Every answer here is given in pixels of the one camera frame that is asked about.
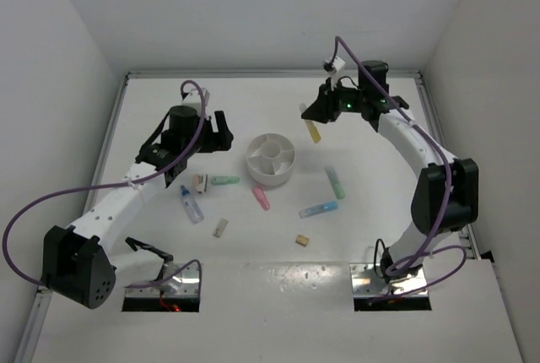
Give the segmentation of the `yellow highlighter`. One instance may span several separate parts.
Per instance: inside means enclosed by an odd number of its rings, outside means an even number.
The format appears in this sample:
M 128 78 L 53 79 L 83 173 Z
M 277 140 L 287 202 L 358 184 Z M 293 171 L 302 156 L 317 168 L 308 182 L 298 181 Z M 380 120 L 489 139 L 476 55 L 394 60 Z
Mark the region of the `yellow highlighter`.
M 303 114 L 305 110 L 307 109 L 307 106 L 305 103 L 300 103 L 299 110 L 300 113 Z M 308 129 L 308 132 L 310 134 L 311 139 L 315 144 L 318 144 L 321 142 L 321 135 L 316 127 L 316 124 L 312 120 L 306 120 L 304 119 L 304 123 Z

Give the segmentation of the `green highlighter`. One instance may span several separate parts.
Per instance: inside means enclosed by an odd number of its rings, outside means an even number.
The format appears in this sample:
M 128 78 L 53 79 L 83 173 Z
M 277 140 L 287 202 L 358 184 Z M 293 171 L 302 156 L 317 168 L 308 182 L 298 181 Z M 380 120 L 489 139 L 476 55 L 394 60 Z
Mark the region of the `green highlighter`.
M 237 184 L 239 182 L 240 178 L 238 176 L 213 176 L 211 178 L 211 184 L 213 186 Z
M 333 190 L 336 198 L 337 199 L 344 199 L 346 194 L 345 194 L 345 191 L 343 189 L 343 185 L 342 185 L 341 181 L 339 180 L 338 174 L 335 171 L 335 169 L 332 166 L 327 165 L 325 167 L 325 172 L 327 173 L 327 177 L 329 179 L 329 182 L 331 183 L 332 190 Z

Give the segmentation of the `blue highlighter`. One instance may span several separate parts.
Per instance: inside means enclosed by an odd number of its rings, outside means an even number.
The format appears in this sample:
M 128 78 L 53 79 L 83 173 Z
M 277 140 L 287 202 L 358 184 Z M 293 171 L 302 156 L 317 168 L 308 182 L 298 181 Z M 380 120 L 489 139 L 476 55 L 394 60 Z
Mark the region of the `blue highlighter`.
M 338 202 L 337 201 L 331 201 L 327 203 L 321 203 L 317 204 L 305 209 L 301 209 L 299 211 L 299 217 L 301 219 L 309 218 L 318 214 L 324 214 L 330 211 L 334 211 L 338 209 Z

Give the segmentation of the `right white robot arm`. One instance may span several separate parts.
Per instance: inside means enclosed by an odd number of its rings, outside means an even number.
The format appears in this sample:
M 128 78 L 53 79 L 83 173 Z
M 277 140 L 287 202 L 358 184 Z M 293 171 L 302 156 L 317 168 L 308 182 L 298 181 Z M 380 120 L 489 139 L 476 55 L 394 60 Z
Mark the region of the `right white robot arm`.
M 394 146 L 416 176 L 412 222 L 382 253 L 378 268 L 381 278 L 391 282 L 417 270 L 436 253 L 441 241 L 477 219 L 479 168 L 474 160 L 460 159 L 441 147 L 417 123 L 408 103 L 390 95 L 385 62 L 362 62 L 354 87 L 343 84 L 343 67 L 340 58 L 324 64 L 327 79 L 301 117 L 329 123 L 343 113 L 361 115 Z

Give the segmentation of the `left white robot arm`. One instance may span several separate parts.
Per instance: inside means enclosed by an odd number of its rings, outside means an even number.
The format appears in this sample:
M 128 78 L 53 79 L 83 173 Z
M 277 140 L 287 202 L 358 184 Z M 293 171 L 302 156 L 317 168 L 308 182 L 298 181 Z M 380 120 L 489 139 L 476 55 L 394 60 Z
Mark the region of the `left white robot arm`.
M 69 227 L 54 226 L 46 233 L 43 285 L 95 309 L 116 287 L 161 284 L 173 256 L 126 236 L 125 230 L 194 154 L 228 151 L 233 140 L 223 111 L 204 117 L 191 106 L 172 106 L 141 146 L 121 185 Z

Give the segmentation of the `white round divided organizer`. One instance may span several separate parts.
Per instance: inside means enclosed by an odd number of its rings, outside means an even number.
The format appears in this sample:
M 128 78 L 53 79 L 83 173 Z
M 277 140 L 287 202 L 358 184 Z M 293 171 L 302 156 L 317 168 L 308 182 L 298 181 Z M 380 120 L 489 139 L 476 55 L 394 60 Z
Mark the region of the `white round divided organizer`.
M 246 166 L 252 179 L 268 187 L 287 182 L 294 172 L 296 150 L 283 135 L 265 133 L 254 138 L 246 149 Z

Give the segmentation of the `pink highlighter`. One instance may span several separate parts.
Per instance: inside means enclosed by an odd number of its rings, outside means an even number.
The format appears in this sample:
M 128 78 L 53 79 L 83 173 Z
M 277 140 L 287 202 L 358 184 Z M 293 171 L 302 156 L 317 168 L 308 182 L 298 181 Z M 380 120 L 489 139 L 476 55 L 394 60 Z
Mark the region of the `pink highlighter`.
M 258 203 L 261 205 L 262 209 L 268 211 L 270 209 L 270 203 L 267 199 L 267 196 L 264 190 L 260 186 L 254 186 L 252 188 L 252 193 Z

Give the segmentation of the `clear blue-cap bottle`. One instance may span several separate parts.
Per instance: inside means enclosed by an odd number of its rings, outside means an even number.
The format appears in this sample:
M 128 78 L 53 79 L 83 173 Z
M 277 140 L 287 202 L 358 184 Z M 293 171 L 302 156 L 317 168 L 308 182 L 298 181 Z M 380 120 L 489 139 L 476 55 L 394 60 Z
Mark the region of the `clear blue-cap bottle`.
M 196 199 L 184 185 L 181 185 L 181 200 L 183 207 L 193 224 L 196 225 L 204 220 L 203 212 Z

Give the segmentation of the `beige eraser left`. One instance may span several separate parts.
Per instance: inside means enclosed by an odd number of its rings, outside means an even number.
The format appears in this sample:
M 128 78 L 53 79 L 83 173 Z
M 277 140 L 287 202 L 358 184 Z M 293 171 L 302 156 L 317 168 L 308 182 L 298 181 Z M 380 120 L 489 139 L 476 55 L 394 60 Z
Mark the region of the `beige eraser left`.
M 216 238 L 220 238 L 223 235 L 224 230 L 227 227 L 228 223 L 229 223 L 228 220 L 220 219 L 213 231 L 213 236 Z

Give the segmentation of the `tan eraser right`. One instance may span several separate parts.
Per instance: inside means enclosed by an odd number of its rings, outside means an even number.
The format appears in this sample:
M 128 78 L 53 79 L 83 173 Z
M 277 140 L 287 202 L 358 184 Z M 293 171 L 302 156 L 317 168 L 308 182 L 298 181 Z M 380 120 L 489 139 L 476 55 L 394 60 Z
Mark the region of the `tan eraser right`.
M 307 247 L 309 244 L 309 238 L 303 235 L 297 235 L 295 238 L 295 243 L 302 247 Z

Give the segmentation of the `aluminium frame rail back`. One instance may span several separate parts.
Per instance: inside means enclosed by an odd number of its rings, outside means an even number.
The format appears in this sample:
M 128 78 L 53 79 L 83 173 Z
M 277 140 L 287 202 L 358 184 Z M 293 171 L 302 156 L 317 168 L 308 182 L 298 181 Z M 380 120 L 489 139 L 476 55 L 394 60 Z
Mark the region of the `aluminium frame rail back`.
M 323 78 L 317 69 L 246 69 L 246 70 L 141 70 L 129 72 L 126 79 L 249 79 L 249 78 Z

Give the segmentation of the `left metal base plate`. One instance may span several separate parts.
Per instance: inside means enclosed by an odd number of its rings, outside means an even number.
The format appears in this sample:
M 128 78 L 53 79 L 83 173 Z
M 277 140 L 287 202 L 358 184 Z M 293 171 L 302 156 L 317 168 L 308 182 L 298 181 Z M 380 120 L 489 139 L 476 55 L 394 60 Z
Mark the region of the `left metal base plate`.
M 201 295 L 203 266 L 198 259 L 178 265 L 168 263 L 160 279 L 150 283 L 131 284 L 127 290 L 163 293 L 165 296 L 198 298 Z

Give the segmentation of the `metal base plate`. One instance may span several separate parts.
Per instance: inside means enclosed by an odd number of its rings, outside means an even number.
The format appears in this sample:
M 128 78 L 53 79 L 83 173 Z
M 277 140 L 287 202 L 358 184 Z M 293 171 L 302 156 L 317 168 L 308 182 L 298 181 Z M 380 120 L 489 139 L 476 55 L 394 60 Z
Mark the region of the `metal base plate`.
M 201 295 L 203 266 L 198 259 L 178 265 L 168 263 L 160 279 L 150 283 L 131 284 L 127 290 L 163 293 L 165 296 L 198 298 Z
M 355 300 L 368 300 L 385 295 L 428 296 L 427 280 L 422 268 L 417 273 L 408 274 L 401 279 L 392 279 L 389 283 L 375 273 L 373 263 L 350 263 L 349 272 Z

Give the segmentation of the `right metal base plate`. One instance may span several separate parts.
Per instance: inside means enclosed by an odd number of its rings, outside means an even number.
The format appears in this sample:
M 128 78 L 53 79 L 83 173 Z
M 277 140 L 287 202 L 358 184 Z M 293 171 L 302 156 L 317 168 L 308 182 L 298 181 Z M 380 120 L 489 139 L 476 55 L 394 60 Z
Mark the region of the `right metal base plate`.
M 355 300 L 368 300 L 385 295 L 428 296 L 427 280 L 422 268 L 417 273 L 408 274 L 401 279 L 392 279 L 389 283 L 375 273 L 373 263 L 350 263 L 349 272 Z

